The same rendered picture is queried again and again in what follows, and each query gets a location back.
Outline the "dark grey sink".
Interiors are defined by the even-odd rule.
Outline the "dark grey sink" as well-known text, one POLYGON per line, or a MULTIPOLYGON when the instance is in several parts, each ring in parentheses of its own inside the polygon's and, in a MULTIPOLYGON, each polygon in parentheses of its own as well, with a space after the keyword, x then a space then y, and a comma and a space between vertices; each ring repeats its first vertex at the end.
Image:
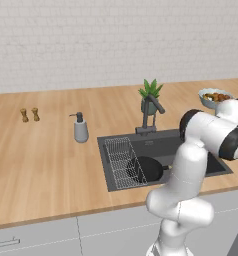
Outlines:
POLYGON ((103 164, 105 179, 107 183, 107 189, 109 192, 119 191, 125 189, 117 189, 113 178, 113 173, 109 164, 109 158, 105 148, 105 140, 112 138, 128 137, 131 141, 133 149, 137 157, 147 156, 155 160, 158 160, 162 165, 168 165, 169 169, 166 170, 162 178, 158 181, 148 182, 146 185, 138 186, 151 186, 157 184, 164 184, 170 177, 170 171, 173 165, 176 151, 182 144, 179 131, 177 129, 163 130, 155 133, 149 133, 147 136, 141 136, 138 134, 123 134, 107 137, 98 137, 98 146, 100 150, 100 156, 103 164))

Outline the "black pan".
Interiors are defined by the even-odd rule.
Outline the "black pan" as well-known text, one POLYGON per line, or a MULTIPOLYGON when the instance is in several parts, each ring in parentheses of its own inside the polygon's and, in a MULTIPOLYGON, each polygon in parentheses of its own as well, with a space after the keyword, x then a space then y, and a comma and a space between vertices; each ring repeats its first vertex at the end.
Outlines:
POLYGON ((168 169, 168 165, 162 165, 158 160, 140 156, 127 163, 126 173, 133 181, 144 184, 160 180, 168 169))

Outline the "dark grey tap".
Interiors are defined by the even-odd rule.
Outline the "dark grey tap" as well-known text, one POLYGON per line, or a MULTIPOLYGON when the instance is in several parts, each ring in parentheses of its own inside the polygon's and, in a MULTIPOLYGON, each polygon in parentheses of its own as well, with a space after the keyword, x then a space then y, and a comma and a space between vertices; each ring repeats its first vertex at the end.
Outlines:
POLYGON ((140 134, 141 136, 147 136, 149 133, 156 132, 155 124, 152 124, 151 126, 148 125, 148 100, 151 100, 155 104, 155 106, 160 114, 165 113, 165 109, 162 107, 162 105, 159 103, 159 101, 157 99, 155 99, 153 96, 148 96, 145 100, 142 126, 135 128, 135 133, 140 134))

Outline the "grey soap dispenser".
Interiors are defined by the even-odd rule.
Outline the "grey soap dispenser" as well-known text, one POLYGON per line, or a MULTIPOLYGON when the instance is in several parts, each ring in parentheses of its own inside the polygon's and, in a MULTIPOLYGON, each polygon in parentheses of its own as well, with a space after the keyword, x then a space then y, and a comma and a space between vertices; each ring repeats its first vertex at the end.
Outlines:
POLYGON ((74 139, 78 143, 85 143, 89 138, 89 132, 87 128, 87 122, 83 118, 82 112, 75 114, 76 120, 74 122, 74 139))

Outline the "green potted plant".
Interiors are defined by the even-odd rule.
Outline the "green potted plant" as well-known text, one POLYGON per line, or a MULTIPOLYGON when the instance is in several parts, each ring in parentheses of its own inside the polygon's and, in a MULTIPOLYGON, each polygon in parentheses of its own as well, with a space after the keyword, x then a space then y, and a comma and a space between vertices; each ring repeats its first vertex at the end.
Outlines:
MULTIPOLYGON (((144 80, 144 88, 140 88, 138 90, 139 94, 142 97, 141 111, 144 111, 146 98, 148 96, 153 96, 155 99, 158 99, 159 92, 161 89, 162 89, 162 85, 158 86, 156 79, 154 79, 151 83, 149 83, 147 80, 144 80)), ((149 116, 154 115, 156 111, 157 111, 157 108, 155 104, 151 100, 148 100, 148 115, 149 116)))

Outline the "wooden pepper shaker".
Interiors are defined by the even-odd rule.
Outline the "wooden pepper shaker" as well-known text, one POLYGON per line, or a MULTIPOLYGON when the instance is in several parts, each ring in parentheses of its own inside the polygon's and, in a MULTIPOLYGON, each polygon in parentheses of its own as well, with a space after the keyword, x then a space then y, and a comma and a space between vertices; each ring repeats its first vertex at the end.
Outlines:
POLYGON ((32 108, 31 110, 33 112, 33 115, 34 115, 34 121, 40 121, 40 117, 38 115, 38 108, 32 108))

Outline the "bowl of fruit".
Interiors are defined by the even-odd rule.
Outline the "bowl of fruit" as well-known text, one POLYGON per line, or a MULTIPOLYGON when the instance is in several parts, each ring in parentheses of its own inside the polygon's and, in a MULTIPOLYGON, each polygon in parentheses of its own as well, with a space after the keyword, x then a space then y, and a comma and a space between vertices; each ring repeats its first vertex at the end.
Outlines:
POLYGON ((199 98, 205 107, 215 109, 220 102, 232 99, 233 96, 225 90, 204 88, 199 91, 199 98))

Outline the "grey cupboard front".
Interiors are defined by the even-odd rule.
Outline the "grey cupboard front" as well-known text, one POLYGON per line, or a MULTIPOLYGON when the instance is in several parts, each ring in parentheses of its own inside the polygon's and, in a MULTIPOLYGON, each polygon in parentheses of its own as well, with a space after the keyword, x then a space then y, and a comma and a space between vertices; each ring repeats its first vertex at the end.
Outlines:
MULTIPOLYGON (((191 232, 194 256, 227 256, 238 234, 238 190, 203 199, 215 210, 212 224, 191 232)), ((92 214, 77 219, 82 256, 145 256, 158 236, 160 219, 145 207, 92 214)))

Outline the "grey drawer front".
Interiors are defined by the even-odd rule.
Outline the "grey drawer front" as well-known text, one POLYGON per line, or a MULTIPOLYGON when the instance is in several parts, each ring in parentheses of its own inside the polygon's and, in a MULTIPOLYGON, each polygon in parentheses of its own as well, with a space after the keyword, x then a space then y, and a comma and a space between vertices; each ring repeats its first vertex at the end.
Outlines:
POLYGON ((0 247, 0 256, 82 256, 77 220, 67 218, 0 229, 0 239, 21 242, 0 247))

